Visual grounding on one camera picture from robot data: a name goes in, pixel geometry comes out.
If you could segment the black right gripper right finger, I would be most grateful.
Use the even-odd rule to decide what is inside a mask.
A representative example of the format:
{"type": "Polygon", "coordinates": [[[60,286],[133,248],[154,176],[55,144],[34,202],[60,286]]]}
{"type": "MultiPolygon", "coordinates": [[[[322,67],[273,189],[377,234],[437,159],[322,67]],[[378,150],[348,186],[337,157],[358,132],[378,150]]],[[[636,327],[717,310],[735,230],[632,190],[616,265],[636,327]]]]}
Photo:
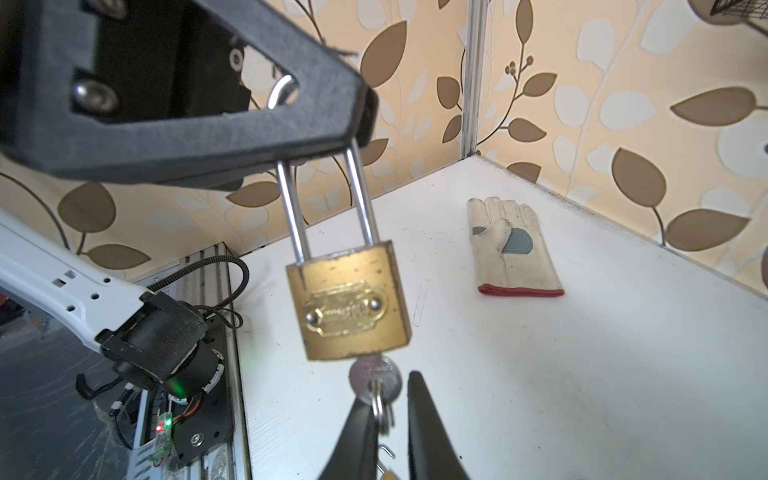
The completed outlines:
{"type": "Polygon", "coordinates": [[[409,477],[467,480],[423,375],[410,372],[407,387],[409,477]]]}

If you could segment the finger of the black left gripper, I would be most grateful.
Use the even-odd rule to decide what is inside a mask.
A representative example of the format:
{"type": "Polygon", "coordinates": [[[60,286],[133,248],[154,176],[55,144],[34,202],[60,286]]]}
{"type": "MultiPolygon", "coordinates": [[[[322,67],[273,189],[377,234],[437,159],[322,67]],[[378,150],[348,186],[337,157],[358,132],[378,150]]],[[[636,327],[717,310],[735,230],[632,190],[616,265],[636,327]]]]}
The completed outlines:
{"type": "Polygon", "coordinates": [[[1,151],[59,179],[229,189],[366,146],[378,97],[263,1],[5,1],[1,151]]]}

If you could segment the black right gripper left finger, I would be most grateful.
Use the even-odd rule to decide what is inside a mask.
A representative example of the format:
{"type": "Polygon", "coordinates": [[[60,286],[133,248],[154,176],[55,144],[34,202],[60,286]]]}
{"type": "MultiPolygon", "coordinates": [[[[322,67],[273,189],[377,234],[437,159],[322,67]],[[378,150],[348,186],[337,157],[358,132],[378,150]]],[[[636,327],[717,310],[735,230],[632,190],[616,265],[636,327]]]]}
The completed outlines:
{"type": "Polygon", "coordinates": [[[372,407],[356,399],[319,479],[377,479],[378,436],[372,407]]]}

